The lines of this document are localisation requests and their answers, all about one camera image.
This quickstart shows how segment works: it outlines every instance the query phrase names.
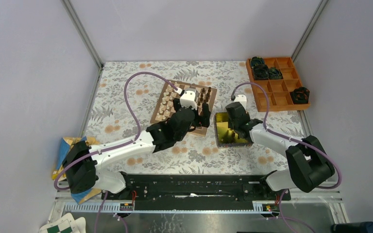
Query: robotic arm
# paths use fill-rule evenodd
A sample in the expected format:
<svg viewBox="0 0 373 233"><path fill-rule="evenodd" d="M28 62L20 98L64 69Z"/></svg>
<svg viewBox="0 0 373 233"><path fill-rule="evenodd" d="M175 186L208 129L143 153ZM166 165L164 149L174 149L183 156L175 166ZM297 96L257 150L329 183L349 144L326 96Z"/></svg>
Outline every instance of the robotic arm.
<svg viewBox="0 0 373 233"><path fill-rule="evenodd" d="M173 147L177 141L182 141L187 132L196 127L208 127L211 115L209 106L203 103L199 114L197 98L196 90L183 91L179 99L173 100L176 112L166 121L155 123L142 131L137 140L133 136L91 147L84 141L76 143L63 161L63 167L89 153L93 155L66 171L71 193L81 193L90 188L121 192L127 186L123 174L110 172L106 169L107 166L129 156L155 153Z"/></svg>
<svg viewBox="0 0 373 233"><path fill-rule="evenodd" d="M296 187L304 192L310 192L334 175L333 165L323 156L304 145L291 141L291 139L298 139L325 152L316 137L310 135L300 138L279 133L288 136L290 139L288 140L268 132L261 120L250 118L246 111L245 95L238 95L233 103L226 106L226 110L229 118L228 127L234 130L240 138L268 147L288 160L288 169L273 171L261 180L267 193Z"/></svg>

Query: dark green bundle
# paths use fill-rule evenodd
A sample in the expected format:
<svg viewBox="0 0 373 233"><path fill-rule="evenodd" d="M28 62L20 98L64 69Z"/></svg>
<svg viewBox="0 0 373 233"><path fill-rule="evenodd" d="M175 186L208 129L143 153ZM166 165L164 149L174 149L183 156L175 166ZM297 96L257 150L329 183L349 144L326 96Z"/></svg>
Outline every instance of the dark green bundle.
<svg viewBox="0 0 373 233"><path fill-rule="evenodd" d="M253 74L255 80L268 80L270 76L268 73L267 65L257 65L253 68Z"/></svg>
<svg viewBox="0 0 373 233"><path fill-rule="evenodd" d="M270 70L268 70L268 73L270 75L270 79L282 79L282 73L275 67L271 67Z"/></svg>
<svg viewBox="0 0 373 233"><path fill-rule="evenodd" d="M264 65L264 64L265 64L265 61L262 57L251 58L250 65L252 69L254 69L254 67L257 65Z"/></svg>

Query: gray floor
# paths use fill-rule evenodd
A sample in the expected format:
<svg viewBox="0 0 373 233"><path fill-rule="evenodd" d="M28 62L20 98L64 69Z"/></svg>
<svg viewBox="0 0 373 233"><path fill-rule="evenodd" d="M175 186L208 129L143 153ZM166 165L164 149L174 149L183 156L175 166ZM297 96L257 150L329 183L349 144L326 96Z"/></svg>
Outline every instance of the gray floor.
<svg viewBox="0 0 373 233"><path fill-rule="evenodd" d="M286 204L285 216L306 222L317 233L328 233L333 219L325 204ZM86 232L93 233L96 213L72 213L86 218ZM125 218L130 233L286 233L291 232L283 220L265 220L254 214L131 214ZM299 233L311 232L298 223L290 223ZM98 233L125 232L122 222L111 214L101 214Z"/></svg>

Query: cable connector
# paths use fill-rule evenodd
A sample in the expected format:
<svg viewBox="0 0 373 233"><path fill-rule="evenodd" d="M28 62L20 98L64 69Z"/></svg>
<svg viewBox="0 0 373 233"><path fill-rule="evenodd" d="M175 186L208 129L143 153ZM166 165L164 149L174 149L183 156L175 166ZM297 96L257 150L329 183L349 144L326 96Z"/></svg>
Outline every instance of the cable connector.
<svg viewBox="0 0 373 233"><path fill-rule="evenodd" d="M175 90L175 88L174 88L174 91L175 91L176 93L178 93L180 96L182 96L182 94L184 93L184 90L180 89L179 87L178 87L178 89L176 89L176 90Z"/></svg>

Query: wooden organizer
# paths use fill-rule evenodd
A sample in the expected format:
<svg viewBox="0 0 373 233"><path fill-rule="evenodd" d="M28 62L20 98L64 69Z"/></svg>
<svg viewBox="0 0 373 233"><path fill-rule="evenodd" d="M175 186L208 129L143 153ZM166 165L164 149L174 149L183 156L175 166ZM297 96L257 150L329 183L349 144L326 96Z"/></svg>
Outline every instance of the wooden organizer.
<svg viewBox="0 0 373 233"><path fill-rule="evenodd" d="M247 60L247 71L250 81L260 85L268 95L270 102L270 111L295 111L305 110L310 106L306 104L294 104L289 94L294 89L301 87L302 82L294 63L290 57L270 57L264 58L265 64L268 68L275 67L282 72L283 79L279 80L255 80L251 69L250 60ZM267 111L267 99L262 93L261 89L252 85L256 108L259 112Z"/></svg>
<svg viewBox="0 0 373 233"><path fill-rule="evenodd" d="M171 83L173 83L176 87L179 87L183 90L186 90L188 88L196 89L199 93L208 93L207 86L201 86L197 84L190 84L190 83L184 83L180 81L174 81L169 80ZM212 108L214 107L215 102L215 96L217 95L217 90L215 88L211 88L209 98L207 99L209 111L212 112ZM173 106L172 100L174 98L180 98L180 95L176 93L171 86L168 85L168 83L164 84L164 87L162 88L161 95L159 96L158 103L155 106L155 110L152 113L151 117L151 123L155 124L160 121L164 121L168 119L168 117L171 117L172 114L175 113L175 108ZM202 103L198 101L198 114L201 115L202 112ZM197 127L194 131L188 132L199 136L205 136L206 131L208 128L206 127Z"/></svg>

